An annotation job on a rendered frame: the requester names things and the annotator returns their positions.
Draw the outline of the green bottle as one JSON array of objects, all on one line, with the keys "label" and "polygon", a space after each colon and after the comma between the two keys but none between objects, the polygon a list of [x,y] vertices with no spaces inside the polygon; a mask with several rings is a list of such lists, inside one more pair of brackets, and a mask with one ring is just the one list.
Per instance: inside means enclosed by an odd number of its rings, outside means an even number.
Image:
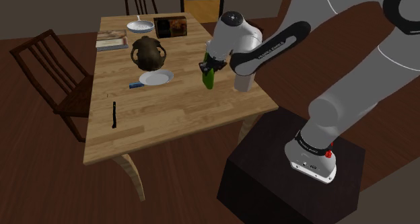
[{"label": "green bottle", "polygon": [[203,62],[200,63],[200,69],[202,71],[202,81],[207,89],[213,89],[214,86],[214,70],[211,65],[207,63],[209,54],[206,52]]}]

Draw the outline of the light wooden table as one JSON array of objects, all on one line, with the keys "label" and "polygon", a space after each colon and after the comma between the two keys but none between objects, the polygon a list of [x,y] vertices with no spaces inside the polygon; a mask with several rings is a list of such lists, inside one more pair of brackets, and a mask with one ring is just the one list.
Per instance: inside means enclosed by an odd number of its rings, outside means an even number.
[{"label": "light wooden table", "polygon": [[[164,69],[174,74],[168,83],[130,89],[141,71],[129,49],[96,56],[83,163],[114,160],[131,178],[139,198],[144,198],[144,191],[132,152],[236,121],[242,123],[239,137],[243,138],[258,115],[277,109],[256,83],[250,91],[237,91],[229,68],[219,71],[214,88],[207,89],[198,64],[210,34],[191,14],[186,20],[186,36],[161,41],[167,52]],[[116,128],[112,128],[113,102]]]}]

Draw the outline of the white plate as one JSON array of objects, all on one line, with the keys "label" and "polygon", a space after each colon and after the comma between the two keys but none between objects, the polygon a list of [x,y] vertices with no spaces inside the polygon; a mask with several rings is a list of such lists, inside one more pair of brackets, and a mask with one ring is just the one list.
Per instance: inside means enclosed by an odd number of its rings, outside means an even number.
[{"label": "white plate", "polygon": [[165,69],[148,71],[139,77],[139,82],[144,85],[163,85],[174,78],[173,72]]}]

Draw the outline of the yellow-brown door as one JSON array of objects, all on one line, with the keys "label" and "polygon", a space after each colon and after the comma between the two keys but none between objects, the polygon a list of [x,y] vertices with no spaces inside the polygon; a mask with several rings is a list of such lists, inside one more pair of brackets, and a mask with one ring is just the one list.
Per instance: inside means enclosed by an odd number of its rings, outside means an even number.
[{"label": "yellow-brown door", "polygon": [[220,0],[180,0],[181,10],[190,13],[199,23],[216,22]]}]

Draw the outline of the dark brown patterned box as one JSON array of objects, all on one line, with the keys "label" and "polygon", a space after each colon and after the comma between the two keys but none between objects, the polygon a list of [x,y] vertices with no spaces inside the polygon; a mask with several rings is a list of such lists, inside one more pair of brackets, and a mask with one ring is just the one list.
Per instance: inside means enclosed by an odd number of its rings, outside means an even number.
[{"label": "dark brown patterned box", "polygon": [[187,35],[187,20],[184,16],[155,17],[153,21],[158,38]]}]

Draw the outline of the white frying pan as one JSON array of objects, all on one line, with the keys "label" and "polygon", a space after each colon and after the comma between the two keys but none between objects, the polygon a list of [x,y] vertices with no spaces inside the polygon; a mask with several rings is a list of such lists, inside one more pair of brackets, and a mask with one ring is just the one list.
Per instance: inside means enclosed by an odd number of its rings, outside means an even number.
[{"label": "white frying pan", "polygon": [[137,20],[129,22],[127,28],[130,32],[133,33],[147,33],[152,31],[155,28],[155,25],[151,21],[141,20],[140,16],[137,16]]}]

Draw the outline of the dark wooden chair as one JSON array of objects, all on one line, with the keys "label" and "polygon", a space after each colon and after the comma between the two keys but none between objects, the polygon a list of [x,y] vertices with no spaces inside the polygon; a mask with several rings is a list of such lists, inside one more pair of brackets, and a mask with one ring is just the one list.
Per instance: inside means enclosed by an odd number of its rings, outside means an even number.
[{"label": "dark wooden chair", "polygon": [[[155,4],[155,0],[150,0],[154,13],[158,14],[158,9],[157,6]],[[136,11],[139,15],[147,15],[148,14],[148,10],[147,10],[147,2],[146,0],[134,0],[135,2],[135,7],[136,7]],[[126,15],[130,15],[130,9],[129,9],[129,0],[125,0],[125,11],[126,11]]]},{"label": "dark wooden chair", "polygon": [[89,116],[94,76],[51,29],[11,49],[10,53],[52,112],[84,143],[85,137],[73,119]]}]

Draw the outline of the pale closed book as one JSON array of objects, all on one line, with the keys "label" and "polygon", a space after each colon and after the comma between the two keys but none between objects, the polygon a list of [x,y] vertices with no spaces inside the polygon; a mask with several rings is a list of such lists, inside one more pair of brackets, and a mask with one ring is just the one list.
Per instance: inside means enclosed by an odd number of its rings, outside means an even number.
[{"label": "pale closed book", "polygon": [[107,30],[97,34],[96,50],[98,52],[107,50],[118,50],[128,48],[126,30]]}]

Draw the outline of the dark robot stand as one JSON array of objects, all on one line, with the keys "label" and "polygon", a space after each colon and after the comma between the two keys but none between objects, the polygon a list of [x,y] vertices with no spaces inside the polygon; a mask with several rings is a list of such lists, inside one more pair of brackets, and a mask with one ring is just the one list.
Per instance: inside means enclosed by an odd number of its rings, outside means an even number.
[{"label": "dark robot stand", "polygon": [[217,199],[244,224],[336,224],[357,210],[365,150],[336,139],[337,174],[323,184],[284,152],[305,123],[284,108],[268,112],[228,157]]}]

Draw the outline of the dark brown two-handled vase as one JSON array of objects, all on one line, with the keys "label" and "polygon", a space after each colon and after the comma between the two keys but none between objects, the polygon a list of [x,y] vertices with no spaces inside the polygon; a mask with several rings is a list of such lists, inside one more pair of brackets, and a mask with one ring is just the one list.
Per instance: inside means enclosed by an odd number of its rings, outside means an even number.
[{"label": "dark brown two-handled vase", "polygon": [[156,71],[164,65],[166,50],[159,40],[142,36],[133,43],[131,60],[143,71]]}]

